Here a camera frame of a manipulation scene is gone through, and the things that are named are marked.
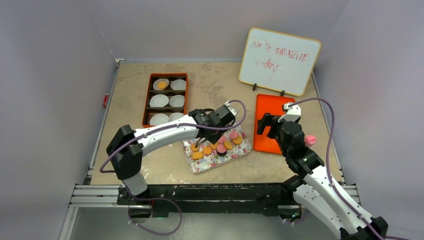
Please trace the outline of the round orange cookie top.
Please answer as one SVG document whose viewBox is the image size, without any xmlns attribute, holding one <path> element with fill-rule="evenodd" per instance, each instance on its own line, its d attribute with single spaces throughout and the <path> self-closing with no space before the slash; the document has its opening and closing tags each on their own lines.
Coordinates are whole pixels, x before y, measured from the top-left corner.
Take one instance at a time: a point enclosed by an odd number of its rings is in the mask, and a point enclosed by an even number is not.
<svg viewBox="0 0 424 240">
<path fill-rule="evenodd" d="M 167 88 L 167 86 L 168 86 L 168 84 L 167 84 L 167 82 L 166 82 L 166 81 L 160 81 L 160 82 L 157 84 L 157 88 L 158 88 L 159 90 L 165 90 L 165 89 Z"/>
</svg>

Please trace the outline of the metal serving tongs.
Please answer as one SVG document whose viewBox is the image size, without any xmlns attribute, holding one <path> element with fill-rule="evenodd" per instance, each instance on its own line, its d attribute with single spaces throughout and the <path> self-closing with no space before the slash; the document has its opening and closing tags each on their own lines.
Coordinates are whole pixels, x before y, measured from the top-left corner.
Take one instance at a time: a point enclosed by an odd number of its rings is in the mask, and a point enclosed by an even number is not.
<svg viewBox="0 0 424 240">
<path fill-rule="evenodd" d="M 202 143 L 204 143 L 207 139 L 206 138 L 200 138 L 196 141 L 195 147 L 198 148 Z"/>
</svg>

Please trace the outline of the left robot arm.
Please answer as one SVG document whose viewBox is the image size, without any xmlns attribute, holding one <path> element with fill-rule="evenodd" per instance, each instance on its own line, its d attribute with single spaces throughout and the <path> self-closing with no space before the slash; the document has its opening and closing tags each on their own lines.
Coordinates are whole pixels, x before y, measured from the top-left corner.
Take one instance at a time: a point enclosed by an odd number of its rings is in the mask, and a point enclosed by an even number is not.
<svg viewBox="0 0 424 240">
<path fill-rule="evenodd" d="M 148 185 L 141 175 L 142 158 L 167 145 L 192 140 L 216 143 L 235 126 L 237 111 L 224 104 L 217 109 L 194 109 L 177 120 L 150 128 L 132 129 L 124 125 L 106 148 L 108 162 L 138 205 L 149 199 Z"/>
</svg>

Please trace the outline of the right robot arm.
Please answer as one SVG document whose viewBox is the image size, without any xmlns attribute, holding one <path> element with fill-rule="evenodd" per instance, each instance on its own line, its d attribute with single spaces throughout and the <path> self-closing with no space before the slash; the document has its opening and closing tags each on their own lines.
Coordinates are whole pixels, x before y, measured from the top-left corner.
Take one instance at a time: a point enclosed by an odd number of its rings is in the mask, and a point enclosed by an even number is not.
<svg viewBox="0 0 424 240">
<path fill-rule="evenodd" d="M 301 183 L 281 189 L 284 202 L 292 204 L 296 201 L 307 208 L 339 240 L 386 237 L 388 223 L 381 216 L 373 217 L 328 174 L 324 161 L 306 144 L 297 120 L 287 121 L 281 116 L 265 113 L 257 121 L 256 133 L 263 134 L 266 127 L 270 128 L 267 137 L 277 142 L 287 165 Z"/>
</svg>

